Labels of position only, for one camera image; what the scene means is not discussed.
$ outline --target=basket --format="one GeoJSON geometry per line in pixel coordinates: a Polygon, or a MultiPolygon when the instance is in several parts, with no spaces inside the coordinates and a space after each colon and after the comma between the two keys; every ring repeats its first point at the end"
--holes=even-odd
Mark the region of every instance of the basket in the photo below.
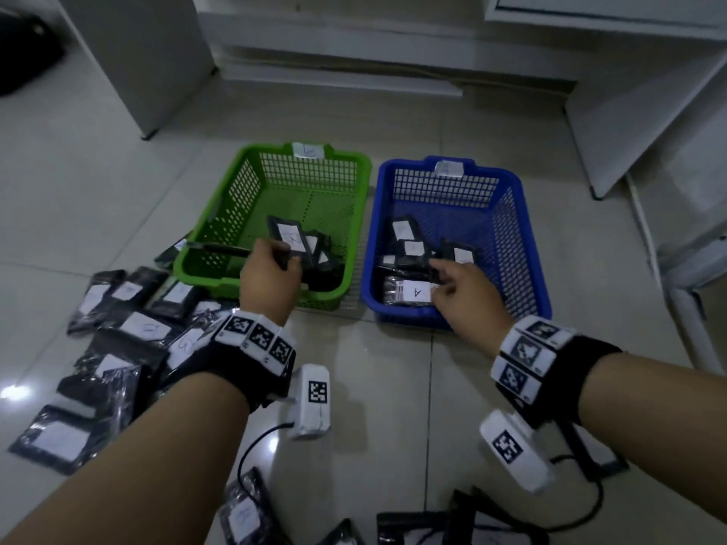
{"type": "MultiPolygon", "coordinates": [[[[249,145],[238,153],[189,240],[252,248],[268,237],[268,215],[300,221],[332,238],[345,261],[343,281],[331,292],[301,291],[298,305],[335,310],[351,284],[364,215],[371,161],[330,145],[249,145]]],[[[183,248],[174,265],[183,283],[216,298],[238,298],[244,259],[183,248]]]]}
{"type": "Polygon", "coordinates": [[[381,302],[382,277],[374,272],[387,251],[387,219],[411,214],[426,241],[442,237],[480,249],[480,268],[496,285],[515,319],[552,310],[520,179],[474,160],[426,157],[389,160],[379,169],[361,295],[382,322],[449,329],[434,307],[390,306],[381,302]]]}

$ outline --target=human hand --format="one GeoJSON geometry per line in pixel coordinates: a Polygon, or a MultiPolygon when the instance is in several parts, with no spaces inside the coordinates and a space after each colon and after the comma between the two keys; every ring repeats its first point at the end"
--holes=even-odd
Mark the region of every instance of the human hand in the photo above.
{"type": "Polygon", "coordinates": [[[287,271],[280,269],[274,251],[289,252],[290,246],[269,239],[255,241],[240,272],[240,309],[262,314],[282,327],[298,300],[303,268],[300,258],[292,256],[287,271]]]}
{"type": "Polygon", "coordinates": [[[500,294],[474,264],[432,258],[444,285],[432,289],[432,302],[455,333],[485,355],[495,358],[515,321],[500,294]]]}

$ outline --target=tiled floor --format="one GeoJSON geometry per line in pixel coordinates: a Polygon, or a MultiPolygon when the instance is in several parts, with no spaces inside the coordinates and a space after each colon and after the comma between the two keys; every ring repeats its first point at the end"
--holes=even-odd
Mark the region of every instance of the tiled floor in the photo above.
{"type": "MultiPolygon", "coordinates": [[[[590,200],[562,99],[501,89],[463,100],[212,81],[148,143],[138,139],[109,85],[81,53],[0,100],[0,536],[62,481],[5,452],[53,399],[86,347],[63,326],[87,277],[133,268],[187,232],[234,153],[248,142],[331,142],[393,157],[470,157],[523,181],[555,319],[632,352],[688,365],[632,219],[616,191],[590,200]]],[[[372,322],[352,291],[331,315],[296,311],[300,359],[332,376],[333,430],[313,442],[265,440],[261,467],[296,543],[314,543],[351,517],[375,543],[375,514],[442,509],[454,487],[476,484],[514,514],[540,524],[580,516],[594,490],[575,467],[540,497],[523,493],[482,447],[477,426],[504,407],[484,360],[456,337],[372,322]]],[[[284,417],[255,413],[241,450],[284,417]]],[[[539,439],[549,453],[563,440],[539,439]]],[[[605,506],[553,543],[723,543],[722,524],[636,467],[605,484],[605,506]]],[[[223,542],[219,525],[208,543],[223,542]]]]}

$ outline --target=person's left hand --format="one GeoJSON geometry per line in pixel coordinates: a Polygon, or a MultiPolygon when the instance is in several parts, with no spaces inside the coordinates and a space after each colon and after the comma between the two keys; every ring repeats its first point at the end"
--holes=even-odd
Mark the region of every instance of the person's left hand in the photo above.
{"type": "Polygon", "coordinates": [[[289,252],[282,241],[258,239],[240,272],[240,309],[262,314],[283,327],[295,308],[303,268],[300,258],[291,256],[288,269],[280,269],[274,251],[289,252]]]}

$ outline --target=basket mesh side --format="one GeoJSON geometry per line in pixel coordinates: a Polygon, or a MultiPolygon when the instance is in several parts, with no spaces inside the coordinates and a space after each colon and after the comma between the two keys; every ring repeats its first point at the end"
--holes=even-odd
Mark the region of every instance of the basket mesh side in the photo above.
{"type": "MultiPolygon", "coordinates": [[[[202,228],[197,240],[236,245],[260,188],[259,177],[250,161],[245,159],[230,184],[229,194],[222,197],[223,200],[217,214],[202,228]]],[[[222,277],[229,261],[230,256],[206,251],[191,251],[186,259],[187,273],[222,277]]]]}
{"type": "Polygon", "coordinates": [[[512,189],[508,189],[495,205],[492,220],[505,307],[515,319],[537,314],[538,306],[512,189]]]}
{"type": "Polygon", "coordinates": [[[498,181],[488,176],[452,178],[423,170],[396,168],[394,199],[485,209],[498,181]]]}
{"type": "Polygon", "coordinates": [[[323,189],[353,194],[358,167],[352,160],[298,158],[260,153],[269,185],[323,189]]]}

